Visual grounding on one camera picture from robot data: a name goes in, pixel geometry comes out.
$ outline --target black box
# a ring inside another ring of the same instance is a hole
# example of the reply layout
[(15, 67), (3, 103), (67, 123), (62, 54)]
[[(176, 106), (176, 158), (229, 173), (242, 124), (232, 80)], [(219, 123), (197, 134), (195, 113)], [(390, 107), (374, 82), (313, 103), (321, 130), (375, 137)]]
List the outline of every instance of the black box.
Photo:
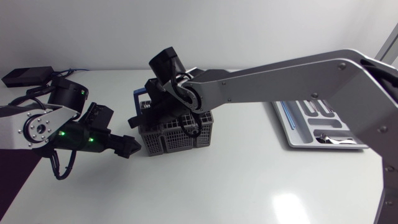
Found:
[(7, 87), (45, 85), (51, 80), (54, 72), (51, 66), (35, 68), (17, 68), (1, 80)]

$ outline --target cutlery tray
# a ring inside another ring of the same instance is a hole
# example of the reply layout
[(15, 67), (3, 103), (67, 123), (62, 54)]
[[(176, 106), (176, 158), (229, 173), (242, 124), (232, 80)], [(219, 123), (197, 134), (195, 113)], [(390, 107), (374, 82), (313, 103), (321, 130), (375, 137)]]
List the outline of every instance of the cutlery tray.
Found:
[[(343, 123), (327, 102), (312, 101), (277, 101), (272, 102), (279, 121), (285, 131), (291, 147), (327, 148), (327, 149), (366, 149)], [(321, 134), (335, 140), (352, 139), (357, 144), (330, 144), (317, 140)]]

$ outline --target white wall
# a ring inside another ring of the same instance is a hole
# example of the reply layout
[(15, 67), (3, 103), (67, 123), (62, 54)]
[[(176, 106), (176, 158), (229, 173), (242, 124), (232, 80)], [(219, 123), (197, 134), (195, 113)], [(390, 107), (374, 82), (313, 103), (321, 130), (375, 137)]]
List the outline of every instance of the white wall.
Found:
[(246, 68), (354, 48), (374, 57), (396, 0), (2, 0), (0, 76), (16, 67), (149, 68), (174, 46), (186, 67)]

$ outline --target robotic arm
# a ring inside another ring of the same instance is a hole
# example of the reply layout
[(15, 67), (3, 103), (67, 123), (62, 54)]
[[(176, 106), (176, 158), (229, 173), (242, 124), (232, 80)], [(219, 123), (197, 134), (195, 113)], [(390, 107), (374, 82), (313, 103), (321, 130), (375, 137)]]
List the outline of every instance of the robotic arm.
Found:
[(395, 68), (354, 50), (339, 50), (238, 72), (186, 72), (172, 47), (154, 57), (149, 65), (157, 77), (146, 84), (152, 103), (142, 115), (129, 120), (132, 128), (168, 122), (189, 112), (200, 114), (225, 103), (327, 100), (353, 134), (382, 156), (384, 190), (375, 223), (396, 223)]
[[(35, 97), (51, 93), (48, 104)], [(42, 157), (48, 157), (58, 180), (65, 179), (73, 166), (76, 152), (114, 153), (125, 158), (141, 146), (133, 137), (111, 134), (108, 124), (113, 111), (106, 106), (92, 103), (78, 120), (88, 90), (82, 85), (61, 77), (55, 77), (51, 86), (28, 90), (26, 96), (15, 99), (8, 106), (0, 107), (1, 149), (31, 149)], [(18, 106), (25, 100), (35, 100), (28, 106)], [(69, 165), (60, 175), (60, 164), (55, 149), (71, 150)]]

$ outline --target aluminum arm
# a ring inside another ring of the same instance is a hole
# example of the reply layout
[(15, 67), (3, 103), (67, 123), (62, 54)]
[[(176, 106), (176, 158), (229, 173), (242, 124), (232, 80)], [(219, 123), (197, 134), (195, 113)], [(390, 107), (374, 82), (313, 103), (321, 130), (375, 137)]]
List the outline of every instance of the aluminum arm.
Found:
[(374, 222), (393, 224), (398, 221), (397, 84), (376, 79), (375, 71), (398, 77), (389, 65), (339, 50), (232, 73), (205, 71), (177, 85), (190, 101), (180, 98), (171, 82), (164, 88), (194, 113), (225, 103), (328, 100), (353, 134), (382, 156), (384, 188)]

